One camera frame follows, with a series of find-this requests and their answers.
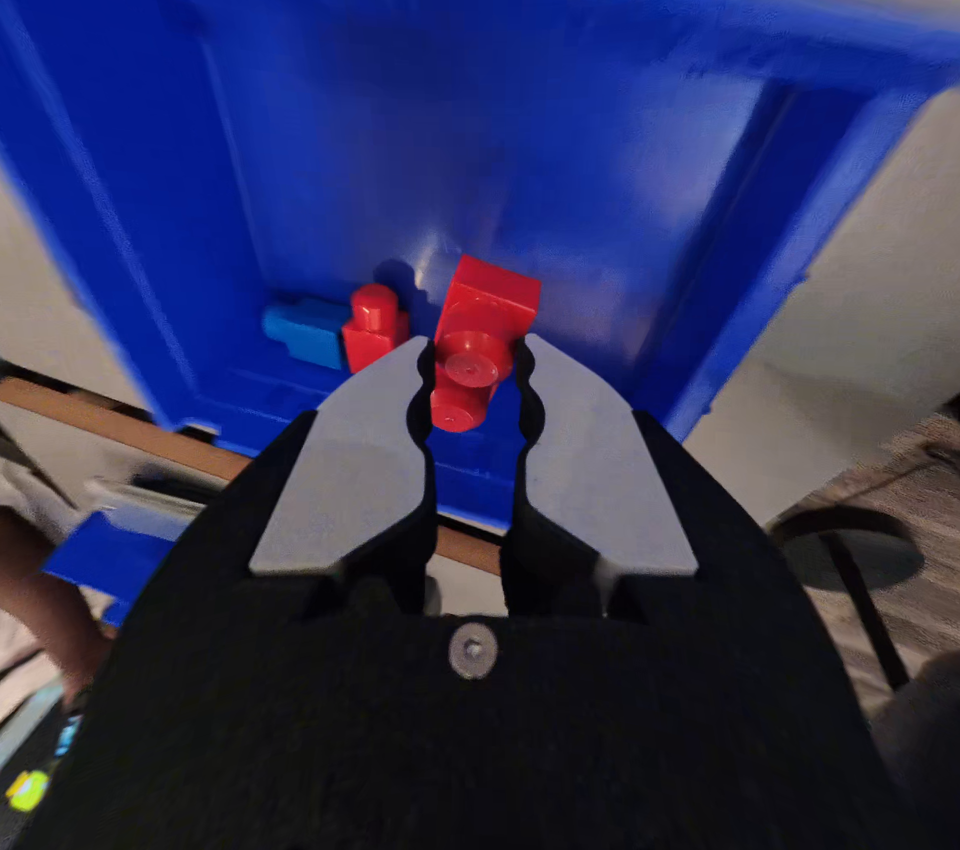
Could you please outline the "black device with stickers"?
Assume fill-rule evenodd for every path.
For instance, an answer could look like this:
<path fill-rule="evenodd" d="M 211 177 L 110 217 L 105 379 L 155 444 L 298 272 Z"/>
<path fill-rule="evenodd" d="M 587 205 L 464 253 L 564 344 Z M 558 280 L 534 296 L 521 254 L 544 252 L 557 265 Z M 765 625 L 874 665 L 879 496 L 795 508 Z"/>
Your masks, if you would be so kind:
<path fill-rule="evenodd" d="M 1 847 L 14 848 L 36 814 L 81 717 L 64 706 L 61 679 L 49 681 L 20 705 L 1 731 Z"/>

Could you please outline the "blue plastic storage bin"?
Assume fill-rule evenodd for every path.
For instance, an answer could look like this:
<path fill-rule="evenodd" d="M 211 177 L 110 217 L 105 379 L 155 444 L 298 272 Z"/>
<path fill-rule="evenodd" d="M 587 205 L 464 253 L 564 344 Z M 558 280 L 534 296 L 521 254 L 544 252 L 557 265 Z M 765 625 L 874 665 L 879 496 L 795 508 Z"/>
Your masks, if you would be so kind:
<path fill-rule="evenodd" d="M 861 0 L 2 0 L 2 157 L 164 426 L 256 454 L 346 377 L 272 304 L 464 254 L 688 437 L 924 105 L 958 21 Z"/>
<path fill-rule="evenodd" d="M 129 528 L 114 523 L 116 511 L 95 511 L 54 550 L 43 571 L 109 597 L 102 620 L 120 628 L 178 539 L 202 511 L 189 507 L 173 513 L 141 514 L 129 520 Z"/>

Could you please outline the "red single-stud toy block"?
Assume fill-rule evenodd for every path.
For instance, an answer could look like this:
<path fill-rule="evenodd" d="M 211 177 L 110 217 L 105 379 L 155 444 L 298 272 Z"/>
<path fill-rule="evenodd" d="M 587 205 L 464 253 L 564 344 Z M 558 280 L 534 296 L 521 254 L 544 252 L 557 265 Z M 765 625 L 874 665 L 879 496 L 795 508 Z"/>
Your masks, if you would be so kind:
<path fill-rule="evenodd" d="M 350 298 L 350 316 L 342 326 L 342 342 L 352 374 L 386 356 L 410 338 L 410 316 L 388 286 L 366 284 Z"/>

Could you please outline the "wooden table edge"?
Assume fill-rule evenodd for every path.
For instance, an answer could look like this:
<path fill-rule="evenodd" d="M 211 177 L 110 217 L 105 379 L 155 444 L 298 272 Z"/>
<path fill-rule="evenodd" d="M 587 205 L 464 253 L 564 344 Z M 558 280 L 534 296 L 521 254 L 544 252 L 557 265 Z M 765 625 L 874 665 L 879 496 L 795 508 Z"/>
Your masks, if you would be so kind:
<path fill-rule="evenodd" d="M 5 408 L 36 414 L 227 483 L 250 462 L 245 455 L 190 436 L 167 432 L 125 413 L 91 404 L 78 395 L 45 388 L 18 377 L 2 379 L 1 402 Z M 438 516 L 437 556 L 500 576 L 501 542 L 499 535 L 484 532 L 447 515 Z"/>

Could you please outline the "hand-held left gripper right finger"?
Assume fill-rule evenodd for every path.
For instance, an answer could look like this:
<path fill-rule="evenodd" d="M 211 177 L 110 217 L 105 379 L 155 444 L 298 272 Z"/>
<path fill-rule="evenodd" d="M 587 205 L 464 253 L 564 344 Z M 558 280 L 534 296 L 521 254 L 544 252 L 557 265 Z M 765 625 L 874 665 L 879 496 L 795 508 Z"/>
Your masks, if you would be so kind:
<path fill-rule="evenodd" d="M 698 559 L 626 399 L 537 334 L 515 353 L 523 447 L 500 552 L 509 616 L 622 616 L 637 585 L 695 580 Z"/>

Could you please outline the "blue single-stud toy block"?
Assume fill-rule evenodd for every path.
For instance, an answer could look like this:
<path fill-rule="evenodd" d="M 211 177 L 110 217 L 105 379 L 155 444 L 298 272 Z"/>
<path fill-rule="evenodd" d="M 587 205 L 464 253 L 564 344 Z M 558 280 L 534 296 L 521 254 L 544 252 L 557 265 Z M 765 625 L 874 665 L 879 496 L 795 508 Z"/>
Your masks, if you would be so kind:
<path fill-rule="evenodd" d="M 346 366 L 342 328 L 352 310 L 314 297 L 269 305 L 261 327 L 270 340 L 283 344 L 299 361 L 341 371 Z"/>

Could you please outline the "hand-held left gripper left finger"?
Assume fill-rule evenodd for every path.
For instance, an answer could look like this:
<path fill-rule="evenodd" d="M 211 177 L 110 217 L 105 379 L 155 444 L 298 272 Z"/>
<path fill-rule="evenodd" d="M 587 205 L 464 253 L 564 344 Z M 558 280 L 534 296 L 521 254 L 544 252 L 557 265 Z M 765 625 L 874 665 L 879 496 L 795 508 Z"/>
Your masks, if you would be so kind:
<path fill-rule="evenodd" d="M 382 580 L 399 609 L 434 600 L 437 547 L 432 430 L 434 345 L 412 337 L 319 406 L 248 562 L 257 579 Z"/>

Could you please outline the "red two-stud toy block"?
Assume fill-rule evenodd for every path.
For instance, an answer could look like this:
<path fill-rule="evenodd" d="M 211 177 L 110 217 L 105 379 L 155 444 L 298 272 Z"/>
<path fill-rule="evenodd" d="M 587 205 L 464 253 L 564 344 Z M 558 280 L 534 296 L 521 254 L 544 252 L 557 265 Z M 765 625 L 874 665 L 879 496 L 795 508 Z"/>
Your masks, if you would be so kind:
<path fill-rule="evenodd" d="M 514 368 L 518 342 L 538 314 L 543 284 L 463 255 L 453 273 L 434 337 L 435 428 L 462 434 L 486 419 Z"/>

